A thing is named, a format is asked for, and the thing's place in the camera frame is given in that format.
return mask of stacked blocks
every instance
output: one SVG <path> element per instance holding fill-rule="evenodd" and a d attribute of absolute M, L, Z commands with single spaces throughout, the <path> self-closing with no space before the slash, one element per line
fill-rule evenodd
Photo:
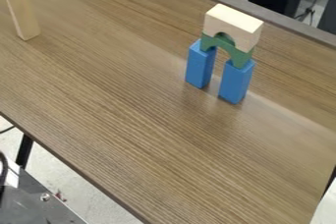
<path fill-rule="evenodd" d="M 237 104 L 248 91 L 255 65 L 252 53 L 263 22 L 218 4 L 205 15 L 201 38 L 189 51 L 186 81 L 198 88 L 209 84 L 217 47 L 228 52 L 219 97 Z"/>

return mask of floor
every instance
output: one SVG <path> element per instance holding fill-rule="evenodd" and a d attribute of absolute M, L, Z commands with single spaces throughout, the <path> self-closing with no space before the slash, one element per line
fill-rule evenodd
<path fill-rule="evenodd" d="M 0 117 L 0 131 L 11 126 Z M 15 129 L 0 135 L 0 149 L 15 160 L 22 133 Z M 88 224 L 141 224 L 133 215 L 105 196 L 69 167 L 35 144 L 27 171 L 56 194 Z"/>

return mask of table top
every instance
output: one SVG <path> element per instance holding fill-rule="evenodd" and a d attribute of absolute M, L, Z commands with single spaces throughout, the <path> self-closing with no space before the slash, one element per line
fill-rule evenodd
<path fill-rule="evenodd" d="M 266 24 L 240 105 L 184 82 L 211 0 L 0 0 L 0 111 L 145 223 L 308 223 L 336 163 L 335 49 Z"/>

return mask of table leg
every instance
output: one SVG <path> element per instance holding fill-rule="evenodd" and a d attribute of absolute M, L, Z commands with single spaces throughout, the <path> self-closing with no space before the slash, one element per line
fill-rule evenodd
<path fill-rule="evenodd" d="M 32 144 L 33 144 L 33 140 L 27 135 L 24 135 L 21 141 L 19 153 L 18 153 L 17 160 L 16 160 L 16 163 L 23 169 L 26 169 L 29 155 L 30 155 L 31 148 L 32 148 Z"/>
<path fill-rule="evenodd" d="M 324 191 L 322 197 L 324 197 L 324 195 L 327 193 L 327 191 L 329 190 L 331 184 L 333 183 L 333 181 L 334 181 L 335 179 L 336 179 L 336 166 L 335 166 L 334 171 L 332 172 L 332 174 L 331 174 L 331 176 L 330 176 L 329 182 L 328 182 L 328 184 L 327 184 L 327 186 L 326 186 L 326 188 L 325 188 L 325 191 Z"/>

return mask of blue block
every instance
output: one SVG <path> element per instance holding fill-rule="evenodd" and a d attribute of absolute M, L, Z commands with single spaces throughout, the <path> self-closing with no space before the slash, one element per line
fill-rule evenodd
<path fill-rule="evenodd" d="M 200 50 L 200 39 L 189 48 L 186 81 L 198 88 L 203 88 L 211 80 L 216 47 L 207 51 Z"/>
<path fill-rule="evenodd" d="M 218 95 L 233 104 L 239 103 L 247 94 L 254 65 L 255 61 L 249 60 L 243 69 L 237 69 L 231 60 L 227 61 Z"/>

